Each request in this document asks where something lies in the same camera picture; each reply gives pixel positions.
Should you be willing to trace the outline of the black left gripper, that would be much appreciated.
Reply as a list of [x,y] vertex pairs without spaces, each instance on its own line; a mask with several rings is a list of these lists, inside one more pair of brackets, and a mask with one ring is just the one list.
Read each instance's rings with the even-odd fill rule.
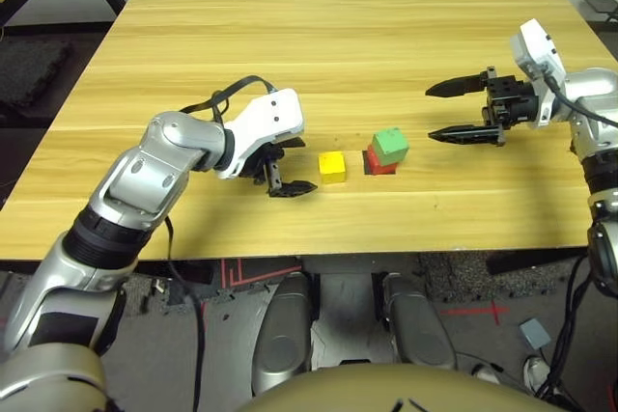
[[245,161],[240,176],[252,179],[255,184],[268,183],[268,195],[271,198],[295,198],[313,192],[316,184],[307,180],[284,182],[281,178],[278,164],[285,148],[303,148],[305,143],[301,137],[294,137],[277,143],[265,143],[258,147]]

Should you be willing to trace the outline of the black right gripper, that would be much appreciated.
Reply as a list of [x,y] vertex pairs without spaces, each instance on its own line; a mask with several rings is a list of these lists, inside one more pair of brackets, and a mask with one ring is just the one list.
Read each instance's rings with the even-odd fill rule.
[[425,91],[426,96],[455,97],[486,90],[486,105],[482,108],[483,126],[453,125],[432,131],[428,136],[441,143],[456,145],[491,144],[503,146],[505,131],[520,123],[533,122],[538,113],[539,99],[529,82],[515,75],[499,76],[495,67],[478,74],[450,78]]

